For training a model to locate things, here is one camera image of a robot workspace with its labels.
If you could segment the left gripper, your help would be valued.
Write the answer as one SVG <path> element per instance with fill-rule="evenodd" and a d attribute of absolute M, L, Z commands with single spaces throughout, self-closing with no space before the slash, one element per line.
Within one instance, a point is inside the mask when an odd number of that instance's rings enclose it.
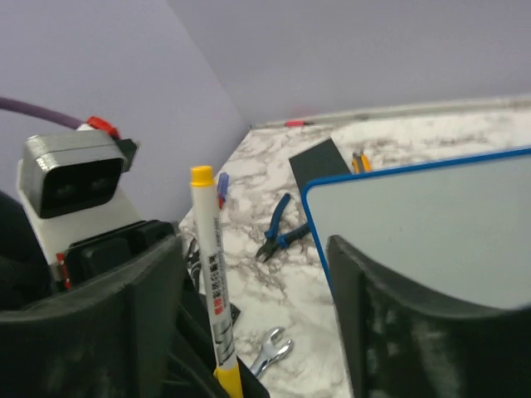
<path fill-rule="evenodd" d="M 87 282 L 107 271 L 117 269 L 156 246 L 170 235 L 178 234 L 178 226 L 166 221 L 138 221 L 118 229 L 78 240 L 57 255 L 56 270 L 59 273 L 58 289 L 61 291 Z M 193 286 L 185 255 L 179 260 L 179 268 L 186 273 L 179 287 L 183 290 L 178 300 L 176 328 L 178 359 L 172 368 L 176 387 L 183 397 L 208 397 L 208 381 L 188 381 L 187 365 L 205 369 L 214 368 L 213 345 L 207 340 L 207 302 Z"/>

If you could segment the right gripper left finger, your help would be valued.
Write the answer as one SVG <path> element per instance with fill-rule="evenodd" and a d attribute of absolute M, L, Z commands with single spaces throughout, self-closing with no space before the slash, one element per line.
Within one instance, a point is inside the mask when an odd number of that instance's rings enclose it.
<path fill-rule="evenodd" d="M 185 273 L 168 237 L 68 293 L 1 314 L 3 397 L 159 397 Z"/>

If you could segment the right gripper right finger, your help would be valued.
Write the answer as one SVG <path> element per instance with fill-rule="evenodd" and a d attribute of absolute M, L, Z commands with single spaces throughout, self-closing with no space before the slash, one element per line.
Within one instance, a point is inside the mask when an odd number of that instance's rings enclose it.
<path fill-rule="evenodd" d="M 436 292 L 330 237 L 329 277 L 357 397 L 527 397 L 530 308 Z"/>

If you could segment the yellow white marker pen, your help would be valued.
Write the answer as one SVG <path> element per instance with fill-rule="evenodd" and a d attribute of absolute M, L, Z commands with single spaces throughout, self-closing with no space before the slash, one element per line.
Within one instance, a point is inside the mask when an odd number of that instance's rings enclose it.
<path fill-rule="evenodd" d="M 220 211 L 212 167 L 193 167 L 190 185 L 207 313 L 216 358 L 214 376 L 230 397 L 243 397 L 231 320 Z"/>

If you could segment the blue framed whiteboard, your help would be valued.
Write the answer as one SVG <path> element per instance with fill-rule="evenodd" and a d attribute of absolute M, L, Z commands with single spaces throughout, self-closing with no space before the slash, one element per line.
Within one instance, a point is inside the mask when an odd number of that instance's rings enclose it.
<path fill-rule="evenodd" d="M 340 235 L 430 289 L 494 308 L 530 301 L 530 150 L 344 174 L 302 202 L 323 266 Z"/>

